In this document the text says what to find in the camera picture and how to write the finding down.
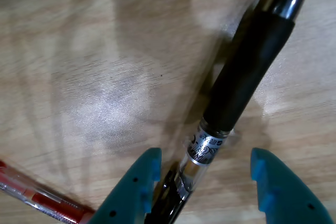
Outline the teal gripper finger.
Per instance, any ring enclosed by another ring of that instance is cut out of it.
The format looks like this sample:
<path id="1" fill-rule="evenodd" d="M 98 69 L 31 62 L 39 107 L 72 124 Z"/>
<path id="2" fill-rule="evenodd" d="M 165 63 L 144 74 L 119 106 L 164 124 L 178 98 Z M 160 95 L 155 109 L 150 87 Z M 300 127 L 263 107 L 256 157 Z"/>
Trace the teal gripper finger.
<path id="1" fill-rule="evenodd" d="M 161 177 L 162 150 L 146 150 L 107 196 L 89 223 L 144 223 Z"/>
<path id="2" fill-rule="evenodd" d="M 325 206 L 272 152 L 253 148 L 250 176 L 257 184 L 258 209 L 267 224 L 333 223 Z"/>

